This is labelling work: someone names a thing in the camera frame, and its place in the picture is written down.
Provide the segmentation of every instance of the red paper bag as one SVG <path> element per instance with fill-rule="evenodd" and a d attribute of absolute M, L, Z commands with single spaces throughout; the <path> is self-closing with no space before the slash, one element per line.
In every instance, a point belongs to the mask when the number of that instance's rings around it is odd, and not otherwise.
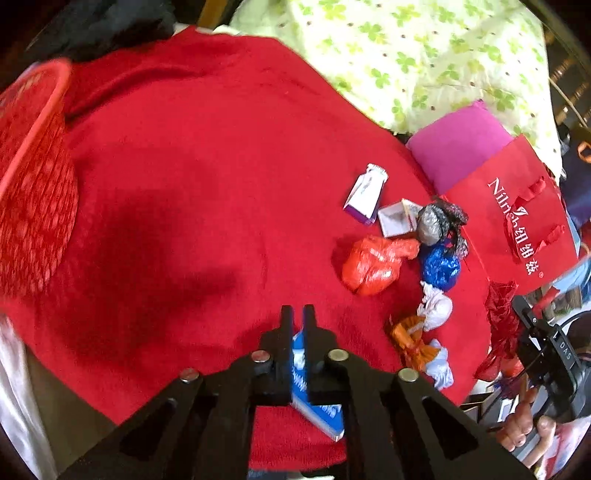
<path fill-rule="evenodd" d="M 489 280 L 527 294 L 577 263 L 560 191 L 523 135 L 445 197 L 469 215 L 467 260 L 477 258 Z"/>

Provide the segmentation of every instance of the red towel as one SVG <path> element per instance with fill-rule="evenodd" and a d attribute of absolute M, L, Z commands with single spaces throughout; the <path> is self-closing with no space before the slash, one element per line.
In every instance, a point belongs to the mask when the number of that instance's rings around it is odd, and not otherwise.
<path fill-rule="evenodd" d="M 75 67 L 67 97 L 80 204 L 42 294 L 4 309 L 41 362 L 119 423 L 183 368 L 209 374 L 257 347 L 281 305 L 316 307 L 341 347 L 386 371 L 383 331 L 421 300 L 418 260 L 383 293 L 339 280 L 365 227 L 342 211 L 369 162 L 383 205 L 431 189 L 388 131 L 275 40 L 204 35 L 121 50 Z M 486 356 L 481 270 L 464 269 L 435 330 L 460 403 Z M 256 412 L 251 467 L 313 469 L 345 458 L 291 407 Z"/>

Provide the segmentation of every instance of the red plastic basket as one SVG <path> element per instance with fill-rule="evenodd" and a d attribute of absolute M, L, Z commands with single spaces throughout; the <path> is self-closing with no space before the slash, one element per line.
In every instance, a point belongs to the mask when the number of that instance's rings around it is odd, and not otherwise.
<path fill-rule="evenodd" d="M 74 227 L 78 188 L 64 144 L 72 68 L 44 63 L 0 95 L 0 295 L 39 292 Z"/>

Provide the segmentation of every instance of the green clover bedsheet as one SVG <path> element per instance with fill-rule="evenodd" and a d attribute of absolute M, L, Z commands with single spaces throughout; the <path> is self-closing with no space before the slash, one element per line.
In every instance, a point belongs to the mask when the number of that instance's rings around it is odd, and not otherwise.
<path fill-rule="evenodd" d="M 560 176 L 542 26 L 518 0 L 245 0 L 230 25 L 281 40 L 394 132 L 482 98 Z"/>

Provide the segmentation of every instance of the orange plastic bag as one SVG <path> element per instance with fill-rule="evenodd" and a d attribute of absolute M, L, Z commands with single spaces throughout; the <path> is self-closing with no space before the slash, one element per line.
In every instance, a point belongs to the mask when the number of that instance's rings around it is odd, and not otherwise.
<path fill-rule="evenodd" d="M 398 278 L 403 258 L 417 257 L 419 247 L 415 239 L 388 240 L 377 236 L 355 242 L 343 265 L 343 282 L 359 295 L 379 293 Z"/>
<path fill-rule="evenodd" d="M 404 365 L 420 372 L 424 372 L 427 364 L 439 353 L 439 348 L 425 345 L 421 338 L 423 320 L 423 317 L 414 316 L 396 325 L 392 325 L 390 320 L 386 330 L 396 348 L 401 352 Z"/>

